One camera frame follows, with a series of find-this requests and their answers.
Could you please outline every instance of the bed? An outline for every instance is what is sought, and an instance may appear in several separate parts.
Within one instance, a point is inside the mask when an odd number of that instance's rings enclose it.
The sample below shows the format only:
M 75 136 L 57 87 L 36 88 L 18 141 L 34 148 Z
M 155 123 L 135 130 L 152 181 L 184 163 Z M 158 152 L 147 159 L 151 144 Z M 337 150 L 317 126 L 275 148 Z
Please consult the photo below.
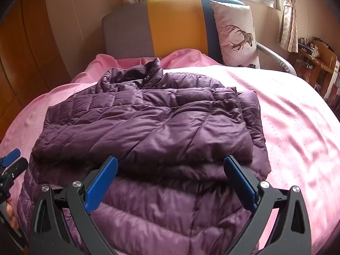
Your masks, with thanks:
M 311 224 L 312 253 L 316 254 L 330 244 L 330 237 L 337 236 L 340 123 L 317 92 L 294 76 L 291 65 L 260 44 L 258 49 L 270 53 L 286 73 L 223 66 L 209 1 L 149 0 L 104 17 L 107 55 L 98 55 L 72 83 L 36 98 L 23 109 L 0 144 L 0 156 L 17 147 L 22 156 L 29 158 L 47 108 L 95 84 L 107 69 L 128 68 L 160 57 L 165 72 L 205 74 L 224 86 L 236 86 L 238 91 L 257 92 L 272 168 L 267 180 L 276 188 L 300 186 Z M 15 210 L 22 181 L 23 174 L 11 189 Z M 274 218 L 275 212 L 260 247 L 268 238 Z

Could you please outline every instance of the deer illustration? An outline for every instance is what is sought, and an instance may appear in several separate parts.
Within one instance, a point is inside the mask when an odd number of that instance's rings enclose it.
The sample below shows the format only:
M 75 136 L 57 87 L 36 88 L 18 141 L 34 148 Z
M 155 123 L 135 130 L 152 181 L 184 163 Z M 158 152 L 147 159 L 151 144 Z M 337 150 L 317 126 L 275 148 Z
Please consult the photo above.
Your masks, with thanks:
M 253 35 L 251 33 L 247 33 L 244 30 L 241 30 L 239 27 L 234 26 L 234 25 L 227 25 L 225 26 L 225 28 L 230 27 L 230 30 L 228 33 L 231 33 L 234 30 L 238 30 L 237 32 L 235 32 L 235 34 L 240 33 L 240 35 L 242 34 L 244 36 L 244 40 L 242 40 L 240 43 L 238 44 L 234 44 L 232 42 L 230 42 L 232 45 L 230 45 L 230 49 L 233 51 L 239 51 L 239 50 L 243 50 L 243 46 L 245 43 L 248 43 L 251 47 L 253 46 Z

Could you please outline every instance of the blue gripper pad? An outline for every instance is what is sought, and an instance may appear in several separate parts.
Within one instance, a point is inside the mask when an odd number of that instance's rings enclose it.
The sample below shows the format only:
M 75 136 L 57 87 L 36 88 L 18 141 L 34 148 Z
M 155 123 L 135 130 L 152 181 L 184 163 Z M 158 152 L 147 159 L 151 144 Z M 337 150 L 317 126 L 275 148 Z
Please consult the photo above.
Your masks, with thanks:
M 115 157 L 109 157 L 104 163 L 104 167 L 100 170 L 96 178 L 86 191 L 85 209 L 87 213 L 91 213 L 99 207 L 106 191 L 110 187 L 113 179 L 118 171 L 118 160 Z
M 238 164 L 234 157 L 228 156 L 224 159 L 223 168 L 237 194 L 237 197 L 241 201 L 242 206 L 251 212 L 256 211 L 256 192 L 242 172 L 242 167 Z
M 2 158 L 2 166 L 5 167 L 5 168 L 8 167 L 15 160 L 17 160 L 19 157 L 20 157 L 20 150 L 19 149 L 13 150 L 9 155 Z

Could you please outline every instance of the curtain tieback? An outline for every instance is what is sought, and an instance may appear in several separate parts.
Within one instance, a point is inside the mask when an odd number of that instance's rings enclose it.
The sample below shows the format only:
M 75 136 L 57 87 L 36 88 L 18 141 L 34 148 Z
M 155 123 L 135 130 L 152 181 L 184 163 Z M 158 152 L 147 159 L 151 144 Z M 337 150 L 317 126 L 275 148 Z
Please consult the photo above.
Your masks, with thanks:
M 291 3 L 291 2 L 286 2 L 284 1 L 283 2 L 283 6 L 287 6 L 287 7 L 291 7 L 293 9 L 295 9 L 295 4 Z

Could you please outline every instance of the pink blanket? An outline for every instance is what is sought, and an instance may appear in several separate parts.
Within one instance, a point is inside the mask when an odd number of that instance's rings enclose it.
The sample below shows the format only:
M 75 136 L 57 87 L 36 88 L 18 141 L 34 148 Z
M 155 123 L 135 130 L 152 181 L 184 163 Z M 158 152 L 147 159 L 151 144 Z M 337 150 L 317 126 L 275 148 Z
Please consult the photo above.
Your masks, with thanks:
M 0 157 L 17 147 L 22 156 L 29 158 L 49 106 L 96 83 L 110 67 L 128 68 L 148 60 L 115 60 L 98 55 L 73 83 L 36 98 L 21 111 L 0 144 Z M 204 74 L 224 86 L 236 86 L 238 91 L 257 92 L 272 167 L 267 180 L 277 188 L 300 186 L 312 228 L 312 250 L 316 254 L 340 218 L 340 123 L 323 99 L 298 77 L 276 71 L 221 66 L 196 50 L 174 52 L 161 62 L 167 69 L 165 72 Z M 15 210 L 22 181 L 23 174 L 11 188 Z M 260 247 L 269 236 L 274 217 L 275 214 L 260 239 Z

